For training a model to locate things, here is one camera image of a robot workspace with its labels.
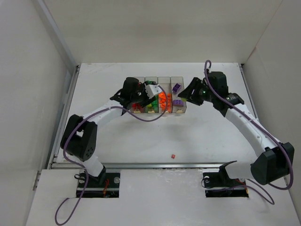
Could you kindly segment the orange round lego piece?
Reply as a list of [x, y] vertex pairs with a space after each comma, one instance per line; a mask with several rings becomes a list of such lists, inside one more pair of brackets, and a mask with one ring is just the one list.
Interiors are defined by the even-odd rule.
[[166, 95], [164, 94], [164, 92], [161, 92], [158, 96], [159, 96], [159, 98], [161, 98], [162, 100], [166, 100]]

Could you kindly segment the purple lego brick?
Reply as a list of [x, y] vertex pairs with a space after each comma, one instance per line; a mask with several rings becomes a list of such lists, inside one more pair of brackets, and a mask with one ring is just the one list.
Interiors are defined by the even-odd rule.
[[180, 106], [180, 107], [182, 107], [182, 106], [184, 106], [184, 102], [182, 100], [180, 100], [180, 99], [176, 99], [176, 100], [173, 101], [173, 106]]

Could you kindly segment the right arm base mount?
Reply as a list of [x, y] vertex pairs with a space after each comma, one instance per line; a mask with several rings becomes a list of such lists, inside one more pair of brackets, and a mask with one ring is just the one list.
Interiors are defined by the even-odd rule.
[[248, 198], [246, 183], [238, 179], [230, 179], [220, 172], [203, 172], [202, 186], [206, 198]]

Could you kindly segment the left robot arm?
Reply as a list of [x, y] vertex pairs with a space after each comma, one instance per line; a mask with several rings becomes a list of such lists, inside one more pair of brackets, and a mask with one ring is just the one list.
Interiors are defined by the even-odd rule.
[[74, 114], [68, 119], [60, 143], [64, 158], [80, 166], [87, 178], [102, 183], [106, 168], [94, 154], [98, 129], [130, 113], [133, 104], [144, 107], [152, 103], [161, 92], [162, 88], [154, 81], [142, 83], [137, 78], [127, 77], [123, 87], [106, 104], [83, 116]]

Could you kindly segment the purple flower lego piece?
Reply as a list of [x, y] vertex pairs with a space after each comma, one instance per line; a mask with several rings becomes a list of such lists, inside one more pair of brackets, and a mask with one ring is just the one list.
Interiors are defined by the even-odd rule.
[[172, 88], [172, 92], [173, 93], [178, 93], [181, 90], [182, 85], [180, 83], [176, 83], [173, 88]]

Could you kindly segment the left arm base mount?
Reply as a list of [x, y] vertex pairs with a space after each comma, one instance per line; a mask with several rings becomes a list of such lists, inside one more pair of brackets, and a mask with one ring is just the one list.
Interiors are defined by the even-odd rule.
[[99, 183], [89, 176], [83, 198], [119, 198], [120, 172], [108, 172]]

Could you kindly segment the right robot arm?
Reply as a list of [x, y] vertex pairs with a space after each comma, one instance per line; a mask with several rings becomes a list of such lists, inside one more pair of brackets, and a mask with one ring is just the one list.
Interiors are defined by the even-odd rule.
[[219, 177], [226, 179], [254, 179], [261, 185], [291, 173], [294, 147], [272, 136], [257, 121], [236, 93], [230, 93], [226, 75], [211, 72], [204, 79], [193, 78], [186, 89], [178, 94], [195, 105], [212, 103], [214, 109], [230, 121], [253, 148], [257, 159], [252, 163], [230, 161], [219, 168]]

